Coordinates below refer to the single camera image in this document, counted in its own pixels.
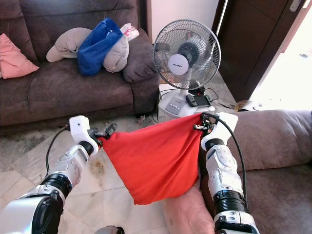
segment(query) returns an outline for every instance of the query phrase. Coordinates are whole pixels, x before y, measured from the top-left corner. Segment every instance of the electric fan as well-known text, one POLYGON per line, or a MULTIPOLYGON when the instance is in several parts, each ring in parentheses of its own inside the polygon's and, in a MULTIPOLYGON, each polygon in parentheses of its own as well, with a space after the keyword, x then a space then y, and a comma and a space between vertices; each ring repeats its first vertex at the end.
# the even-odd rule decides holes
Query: electric fan
POLYGON ((206 26, 188 19, 169 23, 154 43, 154 63, 171 90, 159 102, 159 108, 177 118, 194 114, 186 96, 188 90, 204 86, 216 74, 221 59, 219 42, 206 26))

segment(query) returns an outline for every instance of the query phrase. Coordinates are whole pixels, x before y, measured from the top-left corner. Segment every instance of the pink cushion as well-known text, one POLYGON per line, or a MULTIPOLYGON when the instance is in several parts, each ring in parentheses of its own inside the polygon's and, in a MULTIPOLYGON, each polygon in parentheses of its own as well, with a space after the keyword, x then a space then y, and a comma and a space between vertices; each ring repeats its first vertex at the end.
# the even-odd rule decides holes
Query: pink cushion
POLYGON ((0 70, 4 79, 22 77, 38 69, 6 34, 0 35, 0 70))

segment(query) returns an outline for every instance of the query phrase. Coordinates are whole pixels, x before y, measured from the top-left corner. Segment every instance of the wooden door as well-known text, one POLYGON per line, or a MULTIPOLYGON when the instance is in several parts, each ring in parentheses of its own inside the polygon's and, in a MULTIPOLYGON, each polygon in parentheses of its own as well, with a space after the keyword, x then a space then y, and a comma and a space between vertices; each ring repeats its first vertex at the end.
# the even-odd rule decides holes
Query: wooden door
MULTIPOLYGON (((213 30, 223 3, 219 2, 213 30)), ((304 0, 229 0, 218 34, 219 71, 236 101, 250 98, 303 3, 304 0), (293 1, 299 1, 296 11, 290 10, 293 1)))

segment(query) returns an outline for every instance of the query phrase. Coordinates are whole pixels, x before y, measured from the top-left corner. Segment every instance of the fan base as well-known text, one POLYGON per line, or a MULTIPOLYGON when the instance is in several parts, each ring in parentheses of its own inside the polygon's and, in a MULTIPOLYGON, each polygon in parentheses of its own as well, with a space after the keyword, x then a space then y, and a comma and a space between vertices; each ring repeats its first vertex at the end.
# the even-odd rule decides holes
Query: fan base
POLYGON ((186 102, 188 92, 171 90, 159 101, 159 109, 173 118, 180 118, 193 115, 198 107, 191 107, 186 102))

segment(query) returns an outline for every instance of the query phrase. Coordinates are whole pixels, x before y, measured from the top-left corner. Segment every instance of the white wall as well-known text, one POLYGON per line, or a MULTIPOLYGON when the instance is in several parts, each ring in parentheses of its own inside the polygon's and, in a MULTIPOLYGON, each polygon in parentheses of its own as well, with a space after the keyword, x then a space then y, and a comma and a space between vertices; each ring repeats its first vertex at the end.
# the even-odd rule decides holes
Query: white wall
POLYGON ((151 0, 152 41, 174 20, 195 20, 212 27, 218 0, 151 0))

